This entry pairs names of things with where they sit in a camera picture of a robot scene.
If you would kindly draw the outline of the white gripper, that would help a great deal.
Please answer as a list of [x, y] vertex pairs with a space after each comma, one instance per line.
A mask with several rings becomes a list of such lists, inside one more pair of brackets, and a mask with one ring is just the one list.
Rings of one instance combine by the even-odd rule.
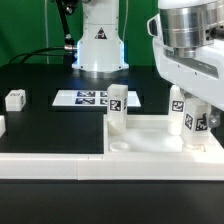
[[[158, 15], [147, 21], [159, 75], [181, 89], [224, 111], [224, 41], [196, 49], [195, 58], [173, 55], [174, 49], [163, 44]], [[220, 125], [220, 113], [211, 113], [209, 127]]]

